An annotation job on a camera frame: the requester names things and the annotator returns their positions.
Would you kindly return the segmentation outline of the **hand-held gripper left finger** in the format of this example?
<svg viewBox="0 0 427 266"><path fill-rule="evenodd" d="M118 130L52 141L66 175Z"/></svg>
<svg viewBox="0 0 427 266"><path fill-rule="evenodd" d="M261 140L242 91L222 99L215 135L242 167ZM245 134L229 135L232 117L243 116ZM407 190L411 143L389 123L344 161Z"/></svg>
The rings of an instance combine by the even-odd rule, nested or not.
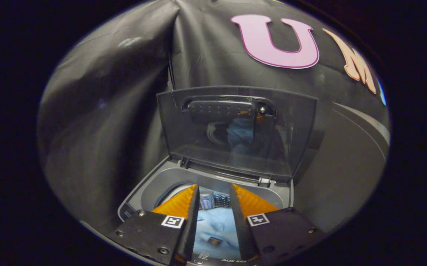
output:
<svg viewBox="0 0 427 266"><path fill-rule="evenodd" d="M193 184L152 211L132 214L107 237L151 265L185 265L193 254L199 197Z"/></svg>

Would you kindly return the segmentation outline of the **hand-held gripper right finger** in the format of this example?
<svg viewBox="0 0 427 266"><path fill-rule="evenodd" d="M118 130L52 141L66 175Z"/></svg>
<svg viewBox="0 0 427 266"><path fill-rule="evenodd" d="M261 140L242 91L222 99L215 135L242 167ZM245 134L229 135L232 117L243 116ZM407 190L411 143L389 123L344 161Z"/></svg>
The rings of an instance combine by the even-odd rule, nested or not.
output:
<svg viewBox="0 0 427 266"><path fill-rule="evenodd" d="M327 237L297 209L279 209L239 185L230 186L230 201L240 256L249 265L288 263Z"/></svg>

